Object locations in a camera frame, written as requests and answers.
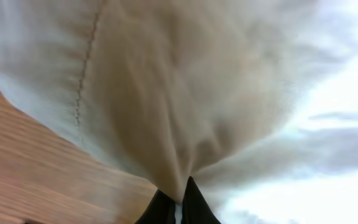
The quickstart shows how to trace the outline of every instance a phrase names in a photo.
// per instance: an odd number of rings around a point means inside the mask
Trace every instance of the wooden surface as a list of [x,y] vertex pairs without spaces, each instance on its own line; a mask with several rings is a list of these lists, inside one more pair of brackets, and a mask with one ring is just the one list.
[[132,224],[155,187],[110,169],[0,95],[0,224]]

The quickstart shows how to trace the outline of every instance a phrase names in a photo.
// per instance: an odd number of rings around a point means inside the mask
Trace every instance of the stitching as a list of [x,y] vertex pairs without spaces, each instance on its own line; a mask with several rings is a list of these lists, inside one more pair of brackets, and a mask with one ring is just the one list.
[[81,138],[81,142],[84,145],[84,140],[82,138],[81,135],[81,131],[80,131],[80,103],[81,103],[81,92],[83,90],[84,87],[84,79],[86,77],[86,69],[88,68],[88,62],[91,58],[91,53],[92,53],[92,49],[93,49],[93,42],[96,38],[96,33],[98,31],[98,23],[100,20],[100,15],[102,13],[102,9],[104,6],[104,3],[106,2],[106,0],[102,1],[101,6],[98,10],[98,12],[96,12],[96,14],[94,15],[94,21],[93,21],[93,27],[90,33],[90,38],[88,40],[88,49],[86,50],[85,53],[85,58],[83,61],[83,68],[81,70],[81,77],[78,80],[78,89],[77,89],[77,97],[76,97],[76,102],[75,102],[75,121],[76,121],[76,127],[78,129],[78,132],[80,134],[80,138]]

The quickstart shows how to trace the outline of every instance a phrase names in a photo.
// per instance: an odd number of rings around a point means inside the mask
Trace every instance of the dark object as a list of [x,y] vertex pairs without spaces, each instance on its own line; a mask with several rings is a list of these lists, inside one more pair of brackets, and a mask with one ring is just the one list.
[[[188,179],[182,207],[182,224],[220,224],[192,177]],[[175,224],[175,202],[159,190],[136,222],[136,224],[151,223]]]

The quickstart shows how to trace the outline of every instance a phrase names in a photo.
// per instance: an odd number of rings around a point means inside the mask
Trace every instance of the seam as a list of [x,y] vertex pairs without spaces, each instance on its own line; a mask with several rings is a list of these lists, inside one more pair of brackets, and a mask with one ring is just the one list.
[[78,89],[77,89],[77,96],[76,96],[76,102],[75,102],[75,122],[76,122],[76,127],[78,130],[78,133],[80,134],[80,139],[82,142],[82,145],[85,147],[84,144],[84,139],[82,137],[81,134],[81,130],[80,130],[80,103],[81,103],[81,94],[82,94],[82,90],[84,87],[84,79],[86,78],[86,70],[88,68],[88,62],[91,58],[91,53],[92,53],[92,49],[93,49],[93,45],[94,45],[94,40],[96,38],[96,33],[98,31],[98,24],[99,24],[99,20],[100,20],[100,16],[103,10],[103,6],[104,3],[106,2],[106,0],[101,1],[101,6],[99,7],[98,11],[95,13],[94,15],[94,20],[93,20],[93,24],[92,24],[92,30],[91,33],[89,35],[89,39],[88,39],[88,48],[86,49],[85,52],[85,58],[83,61],[83,67],[81,69],[81,77],[78,80]]

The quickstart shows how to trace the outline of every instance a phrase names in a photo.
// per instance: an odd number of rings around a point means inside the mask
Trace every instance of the wrinkled fabric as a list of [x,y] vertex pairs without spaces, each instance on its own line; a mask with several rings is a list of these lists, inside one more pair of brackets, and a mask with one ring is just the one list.
[[358,223],[356,0],[0,0],[0,90],[223,223]]

